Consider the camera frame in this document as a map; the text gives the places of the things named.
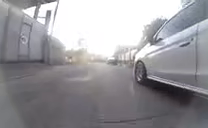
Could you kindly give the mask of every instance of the car wheel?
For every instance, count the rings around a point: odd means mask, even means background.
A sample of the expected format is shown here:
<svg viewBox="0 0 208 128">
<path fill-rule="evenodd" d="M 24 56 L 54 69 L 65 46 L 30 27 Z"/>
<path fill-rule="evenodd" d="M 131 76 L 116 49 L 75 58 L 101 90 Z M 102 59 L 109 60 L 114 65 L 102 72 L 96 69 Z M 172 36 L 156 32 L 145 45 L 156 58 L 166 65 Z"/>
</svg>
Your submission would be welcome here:
<svg viewBox="0 0 208 128">
<path fill-rule="evenodd" d="M 138 61 L 135 65 L 134 78 L 139 84 L 144 84 L 147 82 L 146 68 L 141 61 Z"/>
</svg>

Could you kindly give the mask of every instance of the building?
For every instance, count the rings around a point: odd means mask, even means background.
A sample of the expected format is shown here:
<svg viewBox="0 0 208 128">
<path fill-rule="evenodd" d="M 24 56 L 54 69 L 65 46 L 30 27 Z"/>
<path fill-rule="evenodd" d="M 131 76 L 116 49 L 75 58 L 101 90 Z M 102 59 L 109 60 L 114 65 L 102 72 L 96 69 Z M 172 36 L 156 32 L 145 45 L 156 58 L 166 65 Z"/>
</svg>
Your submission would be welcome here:
<svg viewBox="0 0 208 128">
<path fill-rule="evenodd" d="M 26 15 L 28 8 L 48 0 L 0 0 L 0 62 L 44 62 L 50 57 L 50 42 L 45 25 Z"/>
</svg>

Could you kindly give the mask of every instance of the distant car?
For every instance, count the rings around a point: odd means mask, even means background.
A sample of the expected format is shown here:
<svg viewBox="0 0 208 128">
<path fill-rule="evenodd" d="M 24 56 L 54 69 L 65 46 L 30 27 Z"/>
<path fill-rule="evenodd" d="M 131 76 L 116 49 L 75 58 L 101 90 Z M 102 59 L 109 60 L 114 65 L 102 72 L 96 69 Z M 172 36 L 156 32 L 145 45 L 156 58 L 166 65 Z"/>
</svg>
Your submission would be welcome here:
<svg viewBox="0 0 208 128">
<path fill-rule="evenodd" d="M 115 57 L 109 57 L 107 59 L 107 64 L 117 65 L 117 59 Z"/>
<path fill-rule="evenodd" d="M 172 17 L 135 57 L 134 78 L 208 95 L 208 0 L 195 0 Z"/>
</svg>

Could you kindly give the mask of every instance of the road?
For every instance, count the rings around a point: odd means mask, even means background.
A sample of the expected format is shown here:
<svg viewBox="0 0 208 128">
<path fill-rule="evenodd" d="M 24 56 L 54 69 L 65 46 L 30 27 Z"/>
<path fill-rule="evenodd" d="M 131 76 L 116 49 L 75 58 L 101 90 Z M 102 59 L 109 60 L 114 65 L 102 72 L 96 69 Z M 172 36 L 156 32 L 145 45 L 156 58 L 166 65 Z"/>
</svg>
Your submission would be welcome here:
<svg viewBox="0 0 208 128">
<path fill-rule="evenodd" d="M 208 128 L 208 100 L 127 67 L 56 66 L 0 82 L 0 128 Z"/>
</svg>

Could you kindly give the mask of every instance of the sky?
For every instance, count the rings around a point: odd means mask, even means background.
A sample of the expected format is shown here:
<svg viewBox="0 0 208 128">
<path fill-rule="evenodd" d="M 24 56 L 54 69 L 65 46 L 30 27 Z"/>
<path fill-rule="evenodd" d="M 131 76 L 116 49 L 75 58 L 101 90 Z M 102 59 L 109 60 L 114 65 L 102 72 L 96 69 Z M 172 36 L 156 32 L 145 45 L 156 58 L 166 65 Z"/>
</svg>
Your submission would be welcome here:
<svg viewBox="0 0 208 128">
<path fill-rule="evenodd" d="M 181 0 L 60 0 L 53 35 L 66 49 L 77 47 L 83 38 L 89 52 L 110 56 L 118 45 L 136 45 L 142 29 L 157 17 L 170 18 Z M 56 3 L 43 5 L 40 15 L 54 10 Z"/>
</svg>

